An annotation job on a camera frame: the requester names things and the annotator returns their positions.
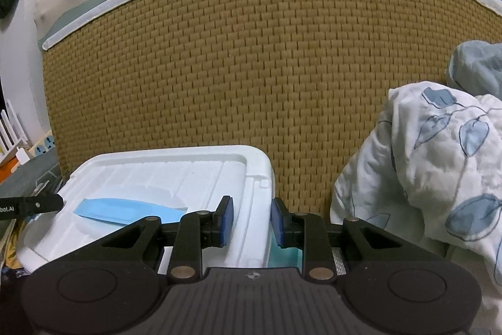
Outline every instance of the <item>blue paper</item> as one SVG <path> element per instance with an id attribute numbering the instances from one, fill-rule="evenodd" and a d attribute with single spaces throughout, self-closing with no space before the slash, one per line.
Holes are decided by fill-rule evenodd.
<path id="1" fill-rule="evenodd" d="M 129 199 L 84 199 L 74 210 L 74 214 L 88 219 L 128 225 L 147 216 L 158 216 L 162 223 L 175 223 L 185 214 L 185 210 L 154 205 Z"/>

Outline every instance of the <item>white plastic container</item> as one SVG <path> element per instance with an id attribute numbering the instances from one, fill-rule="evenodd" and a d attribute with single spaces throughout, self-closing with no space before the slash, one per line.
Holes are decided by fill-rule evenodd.
<path id="1" fill-rule="evenodd" d="M 99 155 L 80 166 L 61 189 L 65 206 L 60 212 L 41 214 L 28 224 L 17 256 L 33 272 L 121 227 L 74 215 L 85 198 L 141 200 L 194 212 L 215 211 L 229 195 L 234 204 L 230 244 L 203 250 L 204 268 L 266 267 L 274 189 L 269 158 L 245 145 Z M 165 249 L 160 273 L 167 270 L 171 249 Z"/>

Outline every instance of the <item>electrical outlet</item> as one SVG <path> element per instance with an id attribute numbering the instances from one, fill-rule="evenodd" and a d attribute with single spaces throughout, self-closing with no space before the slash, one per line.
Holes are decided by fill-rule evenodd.
<path id="1" fill-rule="evenodd" d="M 37 157 L 38 155 L 45 154 L 47 152 L 47 149 L 43 145 L 37 145 L 35 147 L 35 156 Z"/>
<path id="2" fill-rule="evenodd" d="M 44 145 L 47 150 L 54 148 L 54 137 L 52 135 L 49 135 L 44 138 Z"/>

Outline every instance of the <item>bedsheet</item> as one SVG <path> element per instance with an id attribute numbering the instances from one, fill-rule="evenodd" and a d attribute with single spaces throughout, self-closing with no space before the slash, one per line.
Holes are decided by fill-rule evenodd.
<path id="1" fill-rule="evenodd" d="M 502 101 L 421 82 L 390 90 L 334 184 L 332 223 L 365 219 L 468 269 L 473 333 L 502 333 Z"/>

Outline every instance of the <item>power strip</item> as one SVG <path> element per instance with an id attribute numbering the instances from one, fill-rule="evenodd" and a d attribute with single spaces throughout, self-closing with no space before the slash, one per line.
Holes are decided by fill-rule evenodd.
<path id="1" fill-rule="evenodd" d="M 42 139 L 29 149 L 28 153 L 31 157 L 36 157 L 37 155 L 45 154 L 54 146 L 54 137 L 52 135 L 52 130 L 50 130 Z"/>

